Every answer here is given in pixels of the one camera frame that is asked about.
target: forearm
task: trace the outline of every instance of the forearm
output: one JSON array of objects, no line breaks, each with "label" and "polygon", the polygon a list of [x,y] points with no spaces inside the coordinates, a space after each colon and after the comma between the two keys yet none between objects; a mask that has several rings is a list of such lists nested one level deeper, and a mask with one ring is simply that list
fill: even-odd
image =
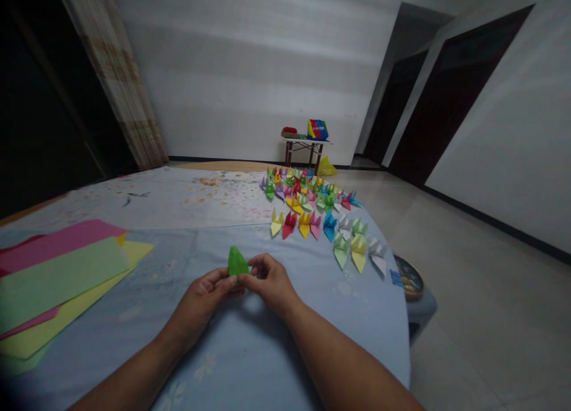
[{"label": "forearm", "polygon": [[284,319],[326,409],[422,410],[378,360],[305,304]]},{"label": "forearm", "polygon": [[149,409],[184,351],[161,333],[71,409]]}]

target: yellow bag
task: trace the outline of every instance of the yellow bag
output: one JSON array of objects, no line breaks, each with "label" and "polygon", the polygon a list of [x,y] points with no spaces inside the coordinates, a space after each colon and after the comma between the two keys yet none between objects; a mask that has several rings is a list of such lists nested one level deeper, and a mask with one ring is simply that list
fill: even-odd
[{"label": "yellow bag", "polygon": [[333,164],[329,162],[329,159],[325,155],[321,162],[319,163],[319,171],[317,172],[319,176],[333,176],[337,174],[337,169],[333,167]]}]

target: beige curtain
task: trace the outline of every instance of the beige curtain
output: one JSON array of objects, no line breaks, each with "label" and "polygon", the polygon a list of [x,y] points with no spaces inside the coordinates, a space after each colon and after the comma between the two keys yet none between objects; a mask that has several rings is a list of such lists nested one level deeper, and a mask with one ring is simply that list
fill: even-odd
[{"label": "beige curtain", "polygon": [[141,170],[168,161],[139,67],[115,0],[63,0],[137,165]]}]

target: person's right hand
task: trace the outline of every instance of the person's right hand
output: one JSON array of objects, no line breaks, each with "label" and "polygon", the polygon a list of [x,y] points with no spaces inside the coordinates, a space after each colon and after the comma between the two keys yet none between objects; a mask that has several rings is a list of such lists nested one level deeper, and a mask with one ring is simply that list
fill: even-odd
[{"label": "person's right hand", "polygon": [[293,288],[285,267],[269,253],[254,256],[248,261],[250,274],[240,274],[238,281],[262,297],[279,317],[285,319],[302,300]]}]

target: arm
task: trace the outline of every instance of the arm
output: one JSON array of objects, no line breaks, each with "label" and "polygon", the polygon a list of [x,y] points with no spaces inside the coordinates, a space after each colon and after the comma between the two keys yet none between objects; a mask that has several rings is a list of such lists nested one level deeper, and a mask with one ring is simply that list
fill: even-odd
[{"label": "arm", "polygon": [[422,410],[370,353],[306,306],[286,269],[269,254],[249,261],[239,281],[258,293],[289,327],[326,409]]},{"label": "arm", "polygon": [[192,282],[159,335],[71,409],[149,409],[218,304],[244,293],[243,288],[232,289],[236,280],[228,277],[227,268],[218,268]]}]

